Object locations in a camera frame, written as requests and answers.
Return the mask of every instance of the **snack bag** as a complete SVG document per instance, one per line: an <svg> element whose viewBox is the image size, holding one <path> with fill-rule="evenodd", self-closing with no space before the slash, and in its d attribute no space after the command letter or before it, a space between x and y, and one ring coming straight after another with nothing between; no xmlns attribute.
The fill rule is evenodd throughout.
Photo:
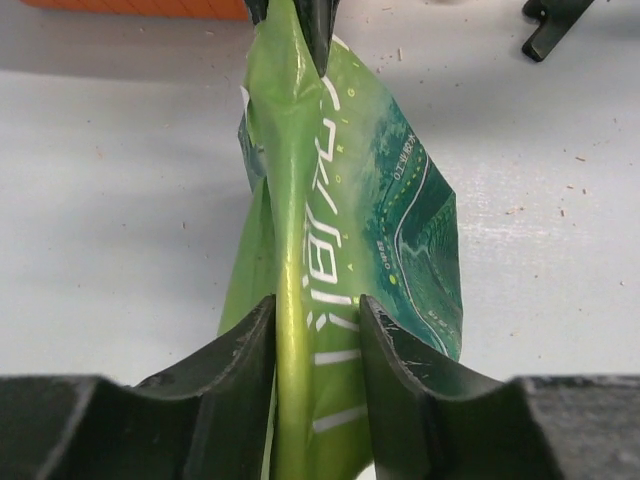
<svg viewBox="0 0 640 480"><path fill-rule="evenodd" d="M351 480L371 461L361 294L440 352L460 353L454 192L385 87L330 41L335 7L270 0L244 83L253 203L220 333L276 294L264 468L274 480Z"/></svg>

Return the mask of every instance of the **orange mat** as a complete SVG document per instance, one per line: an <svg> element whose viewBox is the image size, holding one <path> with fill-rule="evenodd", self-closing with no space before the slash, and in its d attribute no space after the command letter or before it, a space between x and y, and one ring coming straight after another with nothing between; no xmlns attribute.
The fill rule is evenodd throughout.
<svg viewBox="0 0 640 480"><path fill-rule="evenodd" d="M22 0L44 8L163 17L246 20L243 0Z"/></svg>

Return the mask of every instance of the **white curved line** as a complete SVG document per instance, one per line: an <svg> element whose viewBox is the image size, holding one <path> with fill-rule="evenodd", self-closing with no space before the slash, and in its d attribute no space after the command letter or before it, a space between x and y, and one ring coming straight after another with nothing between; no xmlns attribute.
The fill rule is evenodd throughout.
<svg viewBox="0 0 640 480"><path fill-rule="evenodd" d="M322 77L322 83L324 83L327 90L329 90L329 96L331 96L331 103L333 103L333 109L336 112L340 111L340 98L338 98L338 92L336 92L336 87L333 86L331 80L325 75Z"/></svg>
<svg viewBox="0 0 640 480"><path fill-rule="evenodd" d="M334 35L332 40L336 42L338 45L340 45L342 48L344 48L347 52L351 51L351 49L347 46L347 44L344 43L340 38L338 38L337 35Z"/></svg>
<svg viewBox="0 0 640 480"><path fill-rule="evenodd" d="M407 275L405 274L404 268L402 267L402 260L400 259L400 249L398 248L398 237L400 236L400 228L402 228L402 224L404 223L405 219L407 218L407 215L409 214L409 211L413 208L415 203L418 201L418 195L420 195L420 192L422 191L422 187L424 186L424 182L427 179L427 172L429 171L429 161L430 160L431 160L431 158L429 157L429 154L427 154L427 160L426 160L426 162L424 164L424 173L422 174L422 180L420 180L420 186L418 187L418 190L416 191L416 194L413 197L413 200L411 200L411 203L407 207L407 210L404 212L404 215L402 215L402 218L400 219L400 223L398 223L398 228L396 229L396 233L393 236L393 247L394 247L394 249L396 251L396 257L398 258L398 265L400 267L400 272L402 272L402 279L404 281L404 284L407 287L407 293L409 294L409 301L411 301L411 305L413 306L413 309L418 314L418 316L422 319L422 321L425 323L425 325L429 328L429 330L431 330L431 333L433 333L433 335L435 336L436 340L438 341L438 344L440 345L440 347L444 351L445 355L449 356L449 351L447 350L447 346L444 344L444 342L440 338L440 335L438 335L436 333L436 331L429 324L429 322L427 320L425 320L425 318L420 314L420 312L418 311L418 307L416 307L416 304L415 304L415 302L413 300L413 295L411 295L411 289L409 288L409 283L407 282Z"/></svg>

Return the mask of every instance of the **green packaging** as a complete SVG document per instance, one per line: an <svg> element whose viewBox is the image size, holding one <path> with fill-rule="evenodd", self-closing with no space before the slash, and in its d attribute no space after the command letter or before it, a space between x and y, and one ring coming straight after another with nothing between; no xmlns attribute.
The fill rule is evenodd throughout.
<svg viewBox="0 0 640 480"><path fill-rule="evenodd" d="M320 76L307 44L294 1L271 0L248 57L239 137L253 202L219 333L276 294L265 478L351 480L371 462L359 296L459 357L455 194L354 53L333 37Z"/></svg>

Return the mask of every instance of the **crumpled plastic bag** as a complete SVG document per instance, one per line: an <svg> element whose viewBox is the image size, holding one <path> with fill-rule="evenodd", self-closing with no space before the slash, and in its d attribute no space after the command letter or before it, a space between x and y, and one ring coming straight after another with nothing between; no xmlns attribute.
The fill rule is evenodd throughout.
<svg viewBox="0 0 640 480"><path fill-rule="evenodd" d="M330 41L337 2L305 2L328 20L270 0L248 56L239 138L253 202L219 333L276 294L263 477L351 480L372 460L359 296L459 357L455 195L385 87Z"/></svg>

